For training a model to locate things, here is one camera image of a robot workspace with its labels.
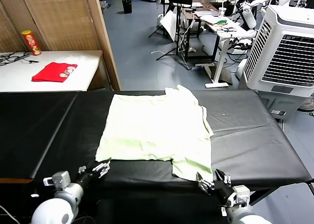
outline black trash can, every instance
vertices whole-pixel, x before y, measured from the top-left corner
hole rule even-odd
[[[132,0],[122,0],[122,5],[125,14],[132,13]]]

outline tripod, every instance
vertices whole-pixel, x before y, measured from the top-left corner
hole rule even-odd
[[[188,67],[185,59],[183,58],[182,54],[179,52],[179,42],[180,42],[180,29],[181,29],[181,6],[177,5],[177,19],[176,19],[176,34],[178,35],[177,40],[175,41],[176,47],[171,49],[170,51],[168,51],[167,53],[163,54],[162,56],[160,56],[159,58],[157,58],[156,60],[160,60],[161,58],[165,57],[165,56],[180,56],[181,59],[184,61],[185,64],[185,68],[187,70],[190,70],[190,68]]]
[[[162,7],[163,7],[163,9],[162,9],[163,17],[165,17],[165,3],[166,3],[166,0],[163,0],[163,5],[162,5]],[[162,26],[158,26],[157,29],[152,34],[149,35],[148,38],[150,38],[155,33],[158,34],[158,35],[167,36],[167,34],[165,33],[165,30],[163,29],[163,27]]]

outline wooden partition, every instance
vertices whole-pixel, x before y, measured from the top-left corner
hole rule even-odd
[[[119,78],[99,0],[0,0],[0,52],[26,51],[21,31],[34,33],[42,50],[102,50],[104,69],[94,84],[100,88],[108,74],[111,87]]]

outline pringles can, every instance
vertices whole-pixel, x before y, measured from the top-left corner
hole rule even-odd
[[[22,34],[23,34],[26,42],[28,43],[29,47],[31,48],[31,51],[33,52],[33,54],[35,56],[40,55],[41,51],[38,47],[37,42],[35,41],[33,34],[31,33],[31,31],[25,30],[25,31],[22,31]]]

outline blue floor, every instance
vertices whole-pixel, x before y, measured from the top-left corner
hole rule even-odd
[[[132,14],[123,14],[122,0],[106,0],[111,7],[104,11],[106,29],[109,35],[122,90],[164,90],[182,84],[189,89],[205,89],[209,79],[204,70],[187,71],[176,60],[167,56],[155,61],[163,51],[174,44],[159,35],[148,36],[156,29],[157,16],[162,6],[142,0],[132,0]],[[199,40],[191,40],[192,47],[210,53],[215,36],[201,34]],[[226,67],[232,63],[228,58]],[[237,64],[228,69],[236,71]],[[233,74],[233,86],[237,79]],[[306,168],[314,176],[314,117],[308,113],[296,112],[284,125],[284,133],[290,140]],[[306,184],[281,187],[255,205],[255,211],[273,224],[312,224],[314,223],[314,197]]]

